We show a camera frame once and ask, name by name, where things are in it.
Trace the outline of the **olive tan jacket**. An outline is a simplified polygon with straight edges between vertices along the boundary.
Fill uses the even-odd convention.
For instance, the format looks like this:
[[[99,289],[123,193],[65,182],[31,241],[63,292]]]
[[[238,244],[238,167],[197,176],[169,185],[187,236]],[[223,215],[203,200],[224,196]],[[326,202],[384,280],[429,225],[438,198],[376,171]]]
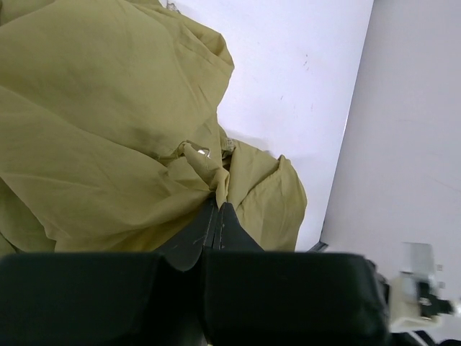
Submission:
[[[158,1],[3,1],[1,254],[152,251],[207,200],[292,251],[295,168],[218,123],[233,68],[220,33]]]

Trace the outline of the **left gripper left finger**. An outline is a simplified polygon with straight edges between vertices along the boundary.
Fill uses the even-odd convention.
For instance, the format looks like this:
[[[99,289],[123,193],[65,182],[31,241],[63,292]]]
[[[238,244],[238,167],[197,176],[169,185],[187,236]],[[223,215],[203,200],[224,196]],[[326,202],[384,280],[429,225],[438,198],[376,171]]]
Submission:
[[[204,345],[196,266],[213,201],[152,252],[12,254],[1,259],[3,345]]]

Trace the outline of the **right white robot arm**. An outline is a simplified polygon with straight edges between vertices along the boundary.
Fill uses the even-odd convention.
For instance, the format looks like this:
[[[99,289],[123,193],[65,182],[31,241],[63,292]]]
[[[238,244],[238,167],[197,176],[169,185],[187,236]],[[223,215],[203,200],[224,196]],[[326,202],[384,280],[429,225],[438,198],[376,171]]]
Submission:
[[[442,325],[444,316],[460,317],[460,300],[439,296],[432,245],[405,242],[403,253],[402,269],[390,281],[389,330],[419,345],[436,345],[430,331]]]

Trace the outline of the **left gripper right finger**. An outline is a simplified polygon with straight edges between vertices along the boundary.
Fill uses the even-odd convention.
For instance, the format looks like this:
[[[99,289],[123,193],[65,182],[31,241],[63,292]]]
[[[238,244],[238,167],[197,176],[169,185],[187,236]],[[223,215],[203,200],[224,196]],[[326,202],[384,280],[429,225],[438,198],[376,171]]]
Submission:
[[[388,307],[363,256],[270,252],[217,216],[203,253],[203,327],[212,345],[388,345]]]

